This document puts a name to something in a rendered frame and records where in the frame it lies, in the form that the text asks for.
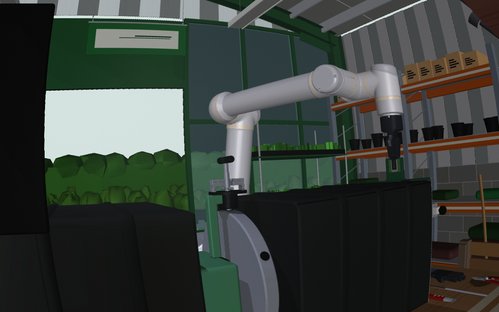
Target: plant pot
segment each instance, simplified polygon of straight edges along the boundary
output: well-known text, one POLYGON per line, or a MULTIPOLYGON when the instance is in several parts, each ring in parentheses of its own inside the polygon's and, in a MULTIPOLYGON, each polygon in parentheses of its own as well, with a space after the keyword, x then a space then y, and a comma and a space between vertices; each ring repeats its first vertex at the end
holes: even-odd
POLYGON ((484 118, 483 120, 485 121, 487 133, 499 131, 498 116, 484 118))
POLYGON ((359 139, 351 139, 350 140, 350 148, 352 148, 352 150, 359 150, 360 143, 361 143, 361 140, 359 140, 359 139))
POLYGON ((432 126, 431 128, 434 140, 442 140, 444 138, 444 126, 432 126))
POLYGON ((412 143, 417 143, 419 141, 419 130, 410 130, 409 140, 412 143))
POLYGON ((368 148, 371 148, 372 142, 373 142, 372 139, 363 139, 363 140, 361 140, 361 145, 363 146, 363 149, 366 150, 368 148))
POLYGON ((463 125, 463 135, 464 136, 472 136, 473 135, 473 124, 466 123, 463 125))
POLYGON ((372 133, 371 134, 374 148, 382 147, 382 137, 383 136, 384 136, 383 133, 372 133))
POLYGON ((463 137, 463 131, 465 130, 465 123, 452 123, 452 132, 454 133, 454 138, 463 137))
POLYGON ((423 131, 423 138, 425 141, 430 141, 434 138, 434 131, 432 128, 421 128, 421 130, 423 131))

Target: gray disc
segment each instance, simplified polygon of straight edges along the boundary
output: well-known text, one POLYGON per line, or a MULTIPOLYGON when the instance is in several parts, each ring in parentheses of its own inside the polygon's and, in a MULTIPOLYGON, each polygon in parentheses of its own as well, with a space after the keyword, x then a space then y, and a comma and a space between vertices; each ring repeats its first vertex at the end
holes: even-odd
MULTIPOLYGON (((240 211, 219 211, 218 227, 221 257, 238 266, 242 311, 278 312, 279 283, 273 255, 255 224, 240 211), (268 259, 262 259, 261 253, 268 259)), ((206 228, 203 251, 209 252, 208 242, 206 228)))

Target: shelf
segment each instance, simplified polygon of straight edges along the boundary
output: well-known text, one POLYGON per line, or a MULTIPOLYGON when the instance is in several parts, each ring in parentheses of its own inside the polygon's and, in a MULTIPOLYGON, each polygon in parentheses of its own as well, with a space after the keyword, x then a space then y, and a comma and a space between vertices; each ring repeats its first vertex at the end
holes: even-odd
MULTIPOLYGON (((429 150, 440 152, 442 150, 459 150, 461 148, 490 146, 499 144, 499 132, 477 134, 475 136, 460 136, 457 138, 431 140, 427 142, 412 143, 408 145, 411 154, 426 153, 429 150)), ((404 155, 404 146, 400 147, 400 155, 404 155)), ((345 156, 337 157, 336 160, 344 160, 345 156)), ((348 159, 370 159, 388 157, 386 147, 352 150, 348 152, 348 159)))
MULTIPOLYGON (((455 199, 437 200, 436 206, 446 206, 448 213, 482 213, 481 201, 475 196, 459 196, 455 199)), ((499 213, 499 199, 485 199, 485 213, 499 213)))
MULTIPOLYGON (((432 99, 434 97, 442 97, 448 94, 488 87, 492 84, 490 65, 486 64, 435 78, 425 79, 424 81, 417 81, 402 85, 402 95, 410 94, 416 91, 426 91, 426 97, 428 99, 432 99)), ((421 100, 421 93, 416 93, 408 98, 406 102, 413 103, 421 100)), ((376 110, 374 97, 362 101, 339 101, 331 105, 331 110, 335 112, 341 109, 365 104, 367 105, 359 108, 360 113, 372 112, 376 110)))
MULTIPOLYGON (((343 149, 313 149, 313 150, 264 150, 261 151, 261 160, 311 159, 325 158, 344 154, 343 149)), ((251 160, 259 160, 257 152, 251 153, 251 160)))

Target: black handle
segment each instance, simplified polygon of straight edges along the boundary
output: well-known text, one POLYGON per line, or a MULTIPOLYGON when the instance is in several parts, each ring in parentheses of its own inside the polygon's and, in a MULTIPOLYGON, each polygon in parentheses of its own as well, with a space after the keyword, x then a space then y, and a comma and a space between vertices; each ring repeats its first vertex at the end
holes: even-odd
POLYGON ((226 157, 221 157, 221 158, 217 159, 217 163, 219 165, 230 164, 231 162, 232 163, 234 162, 234 156, 226 156, 226 157))

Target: pruning shears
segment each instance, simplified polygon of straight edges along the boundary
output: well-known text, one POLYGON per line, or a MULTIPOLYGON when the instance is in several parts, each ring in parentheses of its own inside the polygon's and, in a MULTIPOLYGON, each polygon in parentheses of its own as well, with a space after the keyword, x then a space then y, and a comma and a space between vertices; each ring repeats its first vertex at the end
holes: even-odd
POLYGON ((486 276, 483 278, 473 278, 473 279, 474 280, 483 280, 483 281, 488 282, 488 283, 493 283, 493 284, 499 285, 499 282, 495 281, 495 279, 499 279, 498 276, 486 276))

